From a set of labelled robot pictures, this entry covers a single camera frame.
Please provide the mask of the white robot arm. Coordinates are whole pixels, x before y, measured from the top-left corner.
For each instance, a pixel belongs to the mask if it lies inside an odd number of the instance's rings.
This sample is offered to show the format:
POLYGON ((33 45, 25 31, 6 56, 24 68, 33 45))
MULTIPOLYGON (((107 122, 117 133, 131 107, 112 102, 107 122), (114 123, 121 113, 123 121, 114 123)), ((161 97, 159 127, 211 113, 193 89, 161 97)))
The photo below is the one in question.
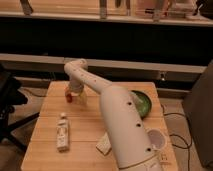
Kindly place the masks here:
POLYGON ((125 87, 87 71, 87 61, 67 62, 69 88, 81 93, 87 85, 100 95, 100 111, 119 171, 163 171, 158 154, 125 87))

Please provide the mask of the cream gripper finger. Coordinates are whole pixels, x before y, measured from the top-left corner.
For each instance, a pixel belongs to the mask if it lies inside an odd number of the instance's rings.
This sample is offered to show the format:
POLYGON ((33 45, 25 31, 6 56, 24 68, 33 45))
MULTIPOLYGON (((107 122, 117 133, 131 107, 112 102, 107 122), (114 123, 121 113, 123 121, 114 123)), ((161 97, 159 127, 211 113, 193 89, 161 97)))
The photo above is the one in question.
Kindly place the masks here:
POLYGON ((65 92, 64 94, 66 97, 71 95, 71 91, 70 91, 69 87, 66 87, 64 92, 65 92))
POLYGON ((83 91, 82 93, 80 93, 78 95, 79 98, 79 103, 82 105, 86 105, 87 104, 87 94, 85 91, 83 91))

